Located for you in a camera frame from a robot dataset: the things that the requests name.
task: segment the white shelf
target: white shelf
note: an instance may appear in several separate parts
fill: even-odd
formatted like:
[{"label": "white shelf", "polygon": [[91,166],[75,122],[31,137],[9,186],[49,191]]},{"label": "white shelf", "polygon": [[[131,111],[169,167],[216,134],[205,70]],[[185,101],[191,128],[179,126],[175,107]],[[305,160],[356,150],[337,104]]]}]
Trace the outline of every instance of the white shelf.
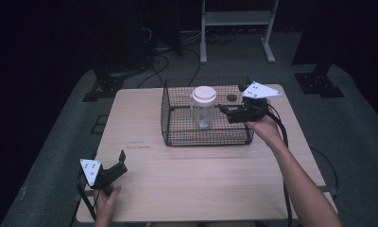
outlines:
[{"label": "white shelf", "polygon": [[271,11],[208,11],[205,26],[268,25]]},{"label": "white shelf", "polygon": [[206,11],[206,0],[201,9],[201,42],[200,62],[207,63],[206,26],[254,26],[267,25],[266,36],[261,39],[268,62],[274,63],[275,58],[269,46],[269,37],[274,24],[275,13],[280,0],[274,0],[271,10],[250,11]]}]

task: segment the dark background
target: dark background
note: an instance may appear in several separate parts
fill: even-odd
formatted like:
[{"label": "dark background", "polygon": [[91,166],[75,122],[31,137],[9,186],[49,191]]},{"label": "dark background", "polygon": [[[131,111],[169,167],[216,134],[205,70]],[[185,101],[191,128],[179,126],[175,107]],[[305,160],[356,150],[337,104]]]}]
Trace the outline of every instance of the dark background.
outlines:
[{"label": "dark background", "polygon": [[[154,28],[156,37],[178,51],[179,28],[199,29],[200,1],[121,2],[139,2],[139,23]],[[127,49],[110,38],[119,34],[126,42],[141,43],[141,32],[131,36],[138,27],[124,29],[126,24],[110,20],[106,9],[96,7],[97,1],[86,3],[0,1],[0,223],[80,77],[97,62],[115,62],[118,58],[110,58],[112,54],[130,64],[143,60],[142,47]],[[214,0],[207,8],[265,9],[271,3]],[[328,49],[378,113],[378,1],[281,0],[274,30],[301,28],[293,63],[316,63]]]}]

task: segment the human hand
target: human hand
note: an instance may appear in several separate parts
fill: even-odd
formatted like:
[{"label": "human hand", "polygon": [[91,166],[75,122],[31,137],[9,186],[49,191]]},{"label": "human hand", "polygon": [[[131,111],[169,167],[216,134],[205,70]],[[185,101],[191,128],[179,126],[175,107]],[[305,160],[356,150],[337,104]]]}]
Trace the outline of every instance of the human hand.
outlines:
[{"label": "human hand", "polygon": [[112,193],[107,197],[102,190],[94,192],[96,220],[95,227],[109,226],[112,221],[112,215],[115,208],[116,198],[121,191],[121,186],[113,188]]},{"label": "human hand", "polygon": [[271,147],[276,143],[283,142],[283,139],[278,131],[277,123],[271,117],[265,115],[261,120],[254,122],[246,122],[256,134]]}]

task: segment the wire mesh basket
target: wire mesh basket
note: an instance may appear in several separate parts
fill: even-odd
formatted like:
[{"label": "wire mesh basket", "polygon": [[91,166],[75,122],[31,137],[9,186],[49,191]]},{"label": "wire mesh basket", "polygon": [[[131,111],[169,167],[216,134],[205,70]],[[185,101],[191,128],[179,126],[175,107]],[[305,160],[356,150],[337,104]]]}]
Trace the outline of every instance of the wire mesh basket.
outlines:
[{"label": "wire mesh basket", "polygon": [[[230,124],[216,106],[221,104],[230,110],[242,106],[239,86],[247,84],[249,78],[168,79],[163,88],[161,119],[165,144],[169,147],[250,144],[253,130],[244,123]],[[198,86],[210,86],[216,91],[213,124],[202,130],[191,119],[190,95]]]}]

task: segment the human arm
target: human arm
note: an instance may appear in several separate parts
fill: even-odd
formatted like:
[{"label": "human arm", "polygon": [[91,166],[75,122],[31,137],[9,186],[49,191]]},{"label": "human arm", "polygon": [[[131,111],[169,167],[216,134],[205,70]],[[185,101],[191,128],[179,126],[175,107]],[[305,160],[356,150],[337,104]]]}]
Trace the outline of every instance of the human arm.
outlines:
[{"label": "human arm", "polygon": [[109,197],[107,197],[102,190],[94,193],[96,211],[95,227],[110,226],[115,208],[115,201],[120,191],[121,186],[117,186],[112,190]]},{"label": "human arm", "polygon": [[284,143],[277,124],[269,116],[248,122],[271,148],[289,193],[289,198],[303,226],[342,226],[335,209],[303,170]]}]

